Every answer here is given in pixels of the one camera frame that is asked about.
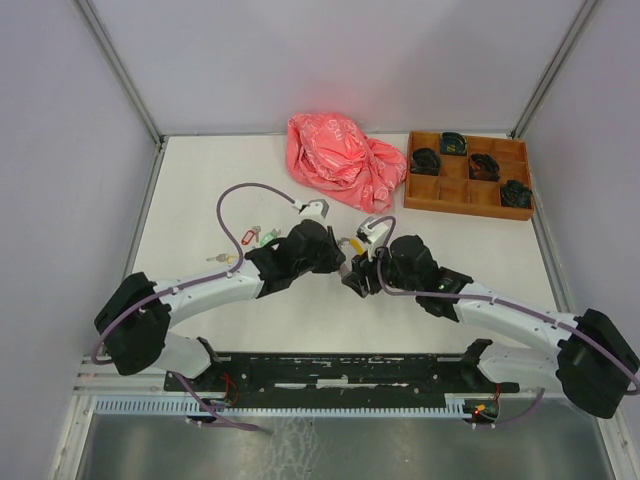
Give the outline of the keyring with yellow blue tags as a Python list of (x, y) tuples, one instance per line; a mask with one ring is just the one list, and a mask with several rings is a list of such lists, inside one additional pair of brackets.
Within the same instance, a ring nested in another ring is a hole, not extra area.
[(342, 237), (337, 241), (337, 245), (345, 256), (345, 261), (339, 268), (339, 275), (344, 278), (352, 271), (352, 259), (359, 257), (365, 250), (355, 238)]

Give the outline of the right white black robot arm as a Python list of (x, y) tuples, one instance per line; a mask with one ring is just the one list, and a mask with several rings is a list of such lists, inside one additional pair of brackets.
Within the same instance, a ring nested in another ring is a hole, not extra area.
[(611, 418), (623, 398), (639, 392), (639, 358), (604, 313), (537, 309), (497, 294), (432, 258), (420, 237), (402, 236), (353, 257), (342, 283), (360, 297), (379, 292), (412, 297), (427, 313), (476, 326), (518, 342), (511, 348), (482, 340), (458, 368), (467, 389), (492, 382), (560, 391), (575, 406)]

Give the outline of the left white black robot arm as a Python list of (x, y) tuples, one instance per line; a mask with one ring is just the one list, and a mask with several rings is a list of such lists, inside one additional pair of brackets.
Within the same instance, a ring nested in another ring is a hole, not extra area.
[(221, 378), (213, 348), (201, 337), (171, 331), (182, 321), (217, 307), (258, 299), (290, 287), (300, 276), (331, 274), (346, 257), (331, 227), (304, 220), (285, 237), (249, 251), (232, 273), (216, 271), (177, 284), (129, 275), (94, 321), (108, 362), (122, 376), (158, 368), (209, 390)]

